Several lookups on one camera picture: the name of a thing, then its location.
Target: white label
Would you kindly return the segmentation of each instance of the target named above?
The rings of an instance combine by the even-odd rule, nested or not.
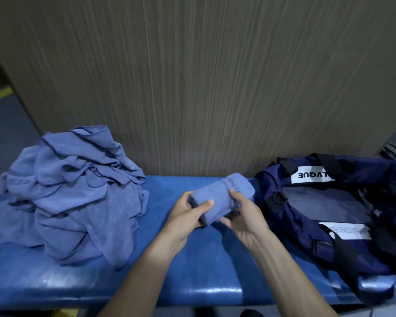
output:
[[[328,176],[323,166],[298,167],[298,171],[292,175],[291,179],[292,183],[334,181]]]
[[[345,240],[371,239],[368,227],[364,224],[346,224],[343,222],[320,222],[320,224],[327,226]]]

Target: hand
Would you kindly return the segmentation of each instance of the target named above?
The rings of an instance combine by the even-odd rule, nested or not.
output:
[[[232,198],[241,204],[238,209],[240,215],[232,213],[232,219],[229,220],[226,217],[222,217],[219,221],[232,229],[238,239],[242,241],[248,250],[251,250],[256,245],[256,242],[270,231],[270,228],[257,205],[234,189],[229,192]]]
[[[166,224],[160,232],[162,236],[166,236],[169,239],[175,255],[183,249],[189,234],[195,228],[201,226],[198,221],[201,215],[214,206],[214,201],[209,200],[192,209],[188,203],[191,193],[192,191],[185,192],[175,203]]]

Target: blue towel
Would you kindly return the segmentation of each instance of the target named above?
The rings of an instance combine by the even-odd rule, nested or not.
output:
[[[210,225],[220,217],[227,215],[238,207],[238,203],[230,197],[229,190],[233,188],[251,199],[255,194],[254,187],[247,178],[239,173],[234,173],[220,181],[192,192],[189,202],[193,208],[198,207],[207,200],[214,200],[214,207],[201,216],[204,224]]]
[[[70,264],[104,255],[121,267],[133,250],[148,192],[142,170],[105,126],[47,133],[0,176],[0,243],[34,247]]]

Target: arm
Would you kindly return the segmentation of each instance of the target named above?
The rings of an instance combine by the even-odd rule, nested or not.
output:
[[[174,258],[185,246],[188,235],[200,226],[198,219],[214,202],[204,202],[191,210],[185,192],[170,212],[167,223],[138,259],[116,295],[99,317],[152,316],[158,295]]]
[[[234,231],[255,258],[282,317],[337,317],[271,232],[261,210],[239,192],[231,190],[231,196],[241,204],[240,215],[232,220],[221,218],[220,221]]]

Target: left hand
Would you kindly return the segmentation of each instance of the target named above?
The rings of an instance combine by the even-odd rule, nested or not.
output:
[[[175,255],[183,249],[189,234],[195,228],[201,226],[198,221],[201,215],[211,210],[214,206],[214,201],[208,200],[197,208],[192,209],[188,203],[192,192],[183,193],[182,197],[175,203],[166,224],[160,232],[162,237],[165,236],[170,241]]]

